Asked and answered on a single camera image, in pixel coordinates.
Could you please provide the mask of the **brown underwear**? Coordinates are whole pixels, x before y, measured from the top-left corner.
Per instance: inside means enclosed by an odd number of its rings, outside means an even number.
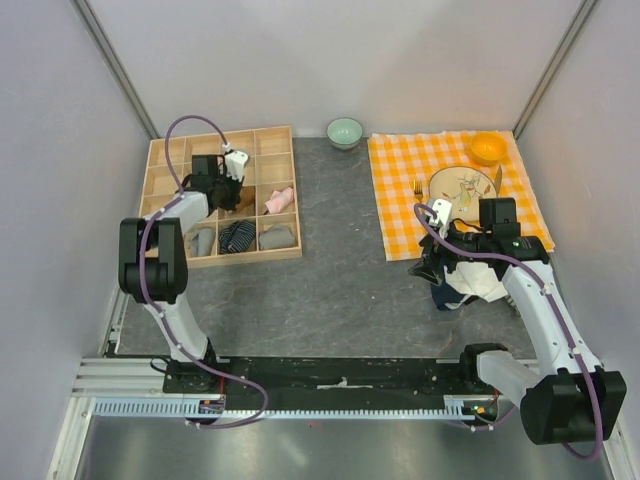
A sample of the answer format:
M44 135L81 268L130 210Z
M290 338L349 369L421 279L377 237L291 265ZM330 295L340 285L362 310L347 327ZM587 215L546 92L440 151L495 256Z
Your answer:
M241 211L252 205L255 200L255 191L252 189L242 190L239 196L240 200L236 205L236 210Z

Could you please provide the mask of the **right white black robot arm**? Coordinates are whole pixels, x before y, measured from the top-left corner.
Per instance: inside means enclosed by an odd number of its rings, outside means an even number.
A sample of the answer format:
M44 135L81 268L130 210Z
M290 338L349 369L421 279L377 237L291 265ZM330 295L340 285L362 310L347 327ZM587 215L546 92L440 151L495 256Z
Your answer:
M549 255L536 236L525 236L512 198L479 202L480 228L460 231L452 205L431 199L413 207L427 234L410 272L434 286L450 284L463 267L485 267L513 300L536 353L532 371L500 344L472 344L460 356L458 381L477 394L491 386L518 408L536 445L570 449L590 441L593 459L613 431L627 393L618 371L608 371L581 338L555 285Z

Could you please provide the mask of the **white cloth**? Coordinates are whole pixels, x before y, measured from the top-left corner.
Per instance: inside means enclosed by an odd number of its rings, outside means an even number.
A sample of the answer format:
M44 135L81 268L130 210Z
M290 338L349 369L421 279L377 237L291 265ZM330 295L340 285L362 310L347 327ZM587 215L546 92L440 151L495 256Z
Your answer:
M489 303L508 295L494 269L482 262L459 262L452 272L445 270L445 281L458 293Z

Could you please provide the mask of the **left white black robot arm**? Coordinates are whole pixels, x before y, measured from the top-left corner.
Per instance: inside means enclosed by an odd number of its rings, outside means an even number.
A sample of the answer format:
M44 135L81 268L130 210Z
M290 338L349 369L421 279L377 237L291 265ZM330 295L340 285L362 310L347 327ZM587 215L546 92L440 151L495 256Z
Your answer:
M248 162L249 155L235 149L194 156L191 173L173 177L177 190L166 205L143 217L126 218L119 227L119 287L154 318L171 359L193 361L184 379L198 393L215 389L220 371L205 360L212 347L186 298L184 235L217 209L230 210L240 202Z

